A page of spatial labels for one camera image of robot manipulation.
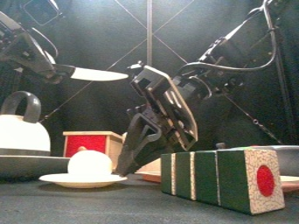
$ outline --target white ball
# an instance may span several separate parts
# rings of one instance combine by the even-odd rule
[[[95,150],[79,151],[70,159],[68,172],[75,175],[107,176],[112,172],[111,158]]]

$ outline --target red circle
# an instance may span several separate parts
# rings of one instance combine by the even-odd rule
[[[275,177],[274,173],[266,165],[260,165],[256,171],[256,185],[260,193],[268,197],[275,190]]]

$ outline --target white kettle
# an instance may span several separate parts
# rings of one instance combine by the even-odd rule
[[[27,100],[24,116],[15,111],[21,100]],[[1,155],[51,155],[51,138],[39,123],[41,103],[39,98],[25,92],[12,93],[4,100],[0,112],[0,154]]]

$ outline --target cable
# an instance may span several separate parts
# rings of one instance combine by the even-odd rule
[[[192,63],[186,64],[180,68],[180,70],[178,72],[179,75],[183,73],[183,70],[186,70],[187,68],[191,68],[191,69],[194,69],[194,68],[207,68],[207,69],[216,69],[216,70],[227,71],[227,72],[232,72],[232,73],[252,73],[252,72],[267,69],[272,65],[272,63],[276,60],[276,35],[275,35],[275,27],[274,27],[274,24],[272,24],[272,21],[271,21],[270,12],[268,12],[268,8],[267,8],[267,1],[268,0],[264,0],[263,5],[260,7],[260,10],[263,10],[264,15],[266,15],[266,23],[267,23],[268,32],[270,32],[270,36],[271,36],[271,43],[272,43],[272,56],[271,56],[270,61],[263,66],[247,67],[247,68],[218,66],[218,65],[208,64],[208,63],[204,63],[204,62],[200,62],[200,61],[199,62],[192,62]]]

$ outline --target gray table surface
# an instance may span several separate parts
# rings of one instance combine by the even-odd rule
[[[32,181],[0,181],[3,223],[299,223],[299,196],[286,209],[251,216],[162,193],[160,185],[128,175],[103,188],[71,189]]]

